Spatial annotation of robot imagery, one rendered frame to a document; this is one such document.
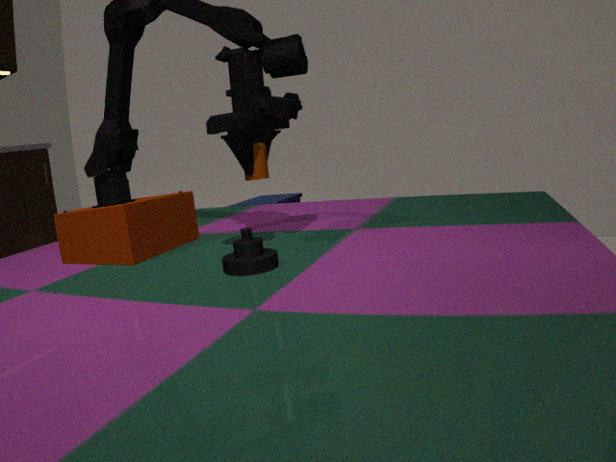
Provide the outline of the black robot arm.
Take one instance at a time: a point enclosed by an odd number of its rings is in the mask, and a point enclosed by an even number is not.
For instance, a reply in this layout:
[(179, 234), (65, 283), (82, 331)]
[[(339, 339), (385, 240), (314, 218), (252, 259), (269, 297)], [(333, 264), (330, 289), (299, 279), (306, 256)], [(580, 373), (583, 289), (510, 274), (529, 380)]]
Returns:
[[(307, 73), (308, 60), (301, 35), (267, 38), (260, 21), (243, 9), (213, 6), (199, 0), (113, 0), (103, 13), (104, 31), (110, 45), (104, 119), (85, 165), (88, 178), (94, 176), (97, 205), (92, 208), (136, 201), (131, 199), (126, 178), (139, 148), (139, 130), (133, 130), (128, 120), (134, 50), (145, 25), (165, 10), (207, 25), (240, 46), (236, 49), (224, 46), (215, 57), (228, 62), (230, 84), (264, 81), (263, 69), (273, 79)], [(248, 50), (251, 46), (260, 49)], [(265, 94), (255, 89), (252, 94), (253, 118), (265, 115), (290, 120), (296, 119), (297, 112), (302, 110), (297, 93), (280, 97), (271, 95), (270, 89)]]

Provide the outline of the orange knob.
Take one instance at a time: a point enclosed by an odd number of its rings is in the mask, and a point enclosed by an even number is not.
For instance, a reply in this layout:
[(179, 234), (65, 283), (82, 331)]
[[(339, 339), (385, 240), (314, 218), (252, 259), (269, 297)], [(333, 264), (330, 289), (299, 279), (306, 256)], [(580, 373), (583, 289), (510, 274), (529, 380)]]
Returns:
[(269, 177), (268, 173), (268, 156), (267, 156), (267, 148), (266, 143), (253, 143), (253, 153), (254, 153), (254, 174), (246, 175), (245, 181), (254, 181), (254, 180), (262, 180)]

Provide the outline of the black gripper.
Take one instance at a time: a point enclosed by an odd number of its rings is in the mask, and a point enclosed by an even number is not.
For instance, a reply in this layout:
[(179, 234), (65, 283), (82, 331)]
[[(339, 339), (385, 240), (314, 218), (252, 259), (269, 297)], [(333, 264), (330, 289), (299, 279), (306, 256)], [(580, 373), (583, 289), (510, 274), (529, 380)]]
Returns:
[(226, 96), (232, 97), (233, 113), (223, 115), (211, 115), (207, 121), (207, 135), (216, 135), (228, 131), (228, 135), (220, 136), (230, 147), (246, 175), (254, 174), (253, 143), (266, 143), (269, 160), (272, 140), (282, 129), (289, 128), (289, 120), (262, 115), (253, 118), (251, 105), (255, 89), (266, 93), (264, 81), (244, 80), (230, 84), (230, 90), (226, 90)]

